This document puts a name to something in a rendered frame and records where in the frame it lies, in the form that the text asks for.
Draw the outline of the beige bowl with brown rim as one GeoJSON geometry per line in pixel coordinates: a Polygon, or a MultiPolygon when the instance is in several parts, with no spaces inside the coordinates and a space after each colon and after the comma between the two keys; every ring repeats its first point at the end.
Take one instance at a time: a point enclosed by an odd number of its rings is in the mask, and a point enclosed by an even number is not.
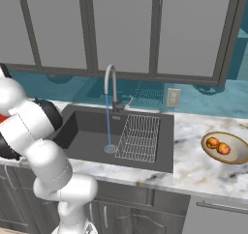
{"type": "Polygon", "coordinates": [[[201,139],[201,146],[204,151],[213,159],[228,164],[242,164],[248,162],[248,143],[240,137],[228,132],[209,132],[201,139]],[[207,146],[208,139],[218,139],[230,147],[228,154],[221,154],[216,149],[207,146]]]}

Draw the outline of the white wall outlet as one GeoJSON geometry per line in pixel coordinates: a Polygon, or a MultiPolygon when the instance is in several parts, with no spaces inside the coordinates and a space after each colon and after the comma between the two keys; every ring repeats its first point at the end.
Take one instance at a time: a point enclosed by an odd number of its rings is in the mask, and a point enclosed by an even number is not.
{"type": "Polygon", "coordinates": [[[179,107],[180,102],[180,89],[169,88],[167,91],[167,107],[179,107]]]}

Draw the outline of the orange red peach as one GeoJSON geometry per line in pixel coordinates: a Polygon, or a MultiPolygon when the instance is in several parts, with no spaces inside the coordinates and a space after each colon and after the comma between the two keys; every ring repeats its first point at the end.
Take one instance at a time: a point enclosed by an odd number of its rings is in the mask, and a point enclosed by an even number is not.
{"type": "Polygon", "coordinates": [[[209,149],[216,149],[219,145],[220,141],[216,137],[209,137],[206,140],[206,146],[209,149]]]}
{"type": "Polygon", "coordinates": [[[221,142],[217,147],[217,152],[221,155],[227,155],[230,151],[231,147],[224,142],[221,142]]]}

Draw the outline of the grey curved sink faucet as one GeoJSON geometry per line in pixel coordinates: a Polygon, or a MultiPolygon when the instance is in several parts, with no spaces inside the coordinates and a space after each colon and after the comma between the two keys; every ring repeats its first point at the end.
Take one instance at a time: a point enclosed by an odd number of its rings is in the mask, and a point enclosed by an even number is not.
{"type": "Polygon", "coordinates": [[[105,94],[109,93],[109,75],[112,74],[112,111],[118,112],[125,108],[124,104],[118,102],[116,87],[116,69],[114,65],[108,65],[105,72],[105,94]]]}

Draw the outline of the blue water stream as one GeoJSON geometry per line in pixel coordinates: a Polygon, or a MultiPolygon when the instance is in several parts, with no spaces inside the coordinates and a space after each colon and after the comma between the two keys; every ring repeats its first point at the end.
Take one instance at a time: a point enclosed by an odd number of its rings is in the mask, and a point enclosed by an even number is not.
{"type": "Polygon", "coordinates": [[[107,110],[107,128],[108,128],[108,145],[111,144],[110,142],[110,124],[109,124],[109,95],[105,94],[106,97],[106,110],[107,110]]]}

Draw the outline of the grey glass wall cupboard door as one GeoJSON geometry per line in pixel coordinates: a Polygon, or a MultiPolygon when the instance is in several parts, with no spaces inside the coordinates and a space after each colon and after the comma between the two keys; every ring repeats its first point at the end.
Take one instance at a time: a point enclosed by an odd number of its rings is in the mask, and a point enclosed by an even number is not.
{"type": "Polygon", "coordinates": [[[121,78],[153,78],[159,0],[79,1],[86,73],[102,76],[113,64],[121,78]]]}
{"type": "Polygon", "coordinates": [[[79,0],[0,0],[0,63],[85,71],[79,0]]]}
{"type": "Polygon", "coordinates": [[[246,0],[163,0],[157,80],[224,86],[246,0]]]}

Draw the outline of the dark grey sink basin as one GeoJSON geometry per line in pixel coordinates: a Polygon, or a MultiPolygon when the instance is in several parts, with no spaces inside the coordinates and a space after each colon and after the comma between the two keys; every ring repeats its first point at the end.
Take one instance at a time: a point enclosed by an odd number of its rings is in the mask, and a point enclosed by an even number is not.
{"type": "Polygon", "coordinates": [[[109,145],[107,111],[103,108],[69,104],[62,111],[64,123],[52,139],[70,159],[95,161],[148,170],[173,172],[174,117],[168,114],[142,113],[137,111],[109,111],[110,142],[118,149],[120,137],[129,114],[160,118],[158,146],[154,162],[119,159],[115,153],[105,152],[109,145]]]}

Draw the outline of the round metal sink drain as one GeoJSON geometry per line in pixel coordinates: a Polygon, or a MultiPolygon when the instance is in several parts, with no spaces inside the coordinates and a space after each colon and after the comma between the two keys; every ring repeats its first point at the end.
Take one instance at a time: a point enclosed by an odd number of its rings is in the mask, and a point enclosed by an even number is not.
{"type": "Polygon", "coordinates": [[[105,152],[106,152],[106,153],[113,154],[113,153],[115,153],[116,151],[117,151],[117,147],[116,147],[115,145],[113,145],[113,144],[107,145],[107,146],[105,147],[105,152]]]}

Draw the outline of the grey panel under sink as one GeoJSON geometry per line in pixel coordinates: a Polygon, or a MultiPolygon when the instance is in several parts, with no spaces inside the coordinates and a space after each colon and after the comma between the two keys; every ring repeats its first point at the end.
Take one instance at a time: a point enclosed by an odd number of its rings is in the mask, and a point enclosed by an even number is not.
{"type": "Polygon", "coordinates": [[[185,216],[191,196],[166,190],[154,190],[110,182],[98,182],[97,198],[108,202],[135,204],[162,213],[185,216]]]}

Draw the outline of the grey base cupboard door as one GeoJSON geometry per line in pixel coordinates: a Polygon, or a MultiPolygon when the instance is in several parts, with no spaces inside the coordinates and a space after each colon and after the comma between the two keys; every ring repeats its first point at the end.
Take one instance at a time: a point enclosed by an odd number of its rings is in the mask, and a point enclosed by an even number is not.
{"type": "Polygon", "coordinates": [[[84,207],[84,213],[85,213],[85,231],[84,234],[98,234],[98,230],[95,227],[94,223],[92,223],[90,221],[90,214],[89,214],[89,204],[88,203],[85,207],[84,207]]]}
{"type": "Polygon", "coordinates": [[[132,234],[182,234],[184,220],[171,214],[132,214],[132,234]]]}
{"type": "Polygon", "coordinates": [[[0,227],[26,234],[51,234],[57,227],[57,204],[35,196],[35,178],[30,169],[0,164],[0,227]]]}
{"type": "Polygon", "coordinates": [[[131,212],[129,207],[98,202],[103,234],[132,234],[131,212]],[[104,206],[108,206],[108,229],[105,228],[104,206]]]}

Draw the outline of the grey dishwasher front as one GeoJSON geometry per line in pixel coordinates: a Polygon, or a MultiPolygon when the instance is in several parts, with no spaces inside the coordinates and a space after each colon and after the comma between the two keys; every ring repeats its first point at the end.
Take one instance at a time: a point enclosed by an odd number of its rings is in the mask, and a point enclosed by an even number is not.
{"type": "Polygon", "coordinates": [[[225,199],[192,196],[182,234],[248,234],[248,215],[197,206],[197,202],[220,204],[248,210],[248,204],[225,199]]]}

